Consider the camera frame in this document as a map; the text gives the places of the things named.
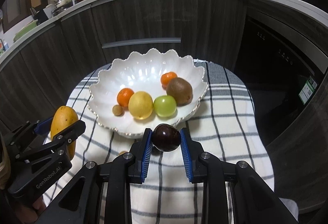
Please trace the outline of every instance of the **bolt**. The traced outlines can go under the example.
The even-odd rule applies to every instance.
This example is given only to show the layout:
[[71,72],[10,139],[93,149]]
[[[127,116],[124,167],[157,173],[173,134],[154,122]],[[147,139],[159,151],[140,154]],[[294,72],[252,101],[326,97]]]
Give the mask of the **bolt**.
[[204,159],[209,159],[211,157],[211,154],[208,152],[202,152],[200,156]]
[[241,168],[246,168],[248,166],[247,162],[246,161],[239,161],[238,162],[238,165],[241,167]]
[[125,154],[123,154],[123,158],[124,159],[130,159],[132,157],[133,157],[133,154],[132,153],[125,153]]
[[93,161],[89,161],[88,163],[85,164],[85,166],[86,166],[87,168],[93,168],[95,165],[96,165],[96,163],[93,162]]

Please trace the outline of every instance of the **small white bowl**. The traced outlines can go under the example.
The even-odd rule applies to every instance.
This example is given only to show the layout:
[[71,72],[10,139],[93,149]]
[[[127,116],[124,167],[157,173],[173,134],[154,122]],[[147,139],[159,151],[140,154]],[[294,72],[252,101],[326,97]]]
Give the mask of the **small white bowl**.
[[[136,120],[128,110],[125,110],[123,116],[114,116],[112,108],[117,104],[116,97],[121,89],[145,91],[154,101],[158,96],[166,95],[160,78],[170,71],[191,84],[193,97],[189,104],[178,106],[176,113],[169,118],[160,118],[153,111],[149,118]],[[195,67],[191,56],[179,57],[174,50],[160,53],[152,48],[143,55],[132,52],[125,60],[115,59],[109,70],[99,71],[98,82],[89,88],[92,100],[89,101],[88,108],[98,117],[100,126],[124,137],[141,138],[146,128],[153,130],[161,123],[176,126],[195,114],[208,88],[208,83],[203,79],[204,73],[203,67]]]

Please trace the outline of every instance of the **brown kiwi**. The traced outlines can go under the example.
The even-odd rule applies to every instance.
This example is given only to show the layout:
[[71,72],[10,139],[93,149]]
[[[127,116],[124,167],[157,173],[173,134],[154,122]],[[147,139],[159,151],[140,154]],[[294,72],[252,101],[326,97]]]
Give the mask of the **brown kiwi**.
[[166,87],[166,94],[173,96],[177,105],[184,105],[192,98],[192,87],[182,78],[173,78]]

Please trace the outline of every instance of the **dark cherry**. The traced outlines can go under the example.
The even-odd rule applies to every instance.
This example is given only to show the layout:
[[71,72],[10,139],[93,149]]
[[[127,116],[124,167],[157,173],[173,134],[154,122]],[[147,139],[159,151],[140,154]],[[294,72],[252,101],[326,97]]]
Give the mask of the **dark cherry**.
[[163,152],[171,152],[181,143],[180,132],[169,124],[159,124],[151,135],[154,146]]

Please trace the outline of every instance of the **checkered tablecloth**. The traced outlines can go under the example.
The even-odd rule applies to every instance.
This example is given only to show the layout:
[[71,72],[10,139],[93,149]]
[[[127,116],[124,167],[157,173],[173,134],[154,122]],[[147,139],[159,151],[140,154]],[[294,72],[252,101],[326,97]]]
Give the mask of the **checkered tablecloth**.
[[[205,151],[223,161],[237,163],[245,160],[273,189],[272,165],[257,133],[254,106],[247,88],[236,75],[217,64],[195,64],[205,68],[204,80],[209,83],[209,89],[195,115],[177,128],[189,128],[193,140],[199,141]],[[73,107],[86,123],[86,131],[76,142],[72,168],[45,193],[46,204],[85,163],[110,162],[121,151],[129,151],[134,142],[100,127],[96,116],[87,108],[91,99],[89,86],[98,81],[99,70],[109,68],[110,65],[104,66],[85,77],[69,97],[67,105]],[[101,222],[104,219],[106,189],[107,186],[104,189]],[[227,194],[229,218],[233,222],[230,192]],[[145,183],[131,184],[133,223],[200,223],[202,196],[203,185],[188,182],[180,147],[172,152],[152,155]]]

